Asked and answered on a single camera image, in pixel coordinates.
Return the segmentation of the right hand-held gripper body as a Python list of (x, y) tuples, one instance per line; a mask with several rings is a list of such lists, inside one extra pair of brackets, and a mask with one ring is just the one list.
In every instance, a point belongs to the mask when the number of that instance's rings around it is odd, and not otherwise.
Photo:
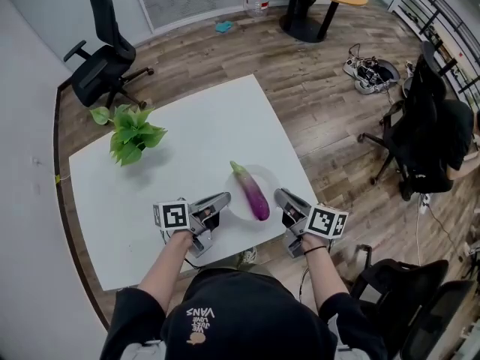
[(282, 223), (286, 227), (283, 243), (292, 258), (303, 254), (304, 235), (327, 239), (339, 239), (344, 231), (349, 213), (324, 205), (297, 207), (286, 205)]

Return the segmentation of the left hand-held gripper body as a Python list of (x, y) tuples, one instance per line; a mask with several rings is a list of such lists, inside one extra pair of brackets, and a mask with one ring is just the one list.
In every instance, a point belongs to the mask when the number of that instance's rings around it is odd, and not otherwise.
[(172, 202), (158, 202), (153, 205), (154, 223), (162, 233), (188, 231), (192, 235), (190, 254), (202, 256), (213, 245), (212, 231), (219, 224), (219, 212), (211, 217), (196, 217), (190, 213), (190, 203), (186, 199)]

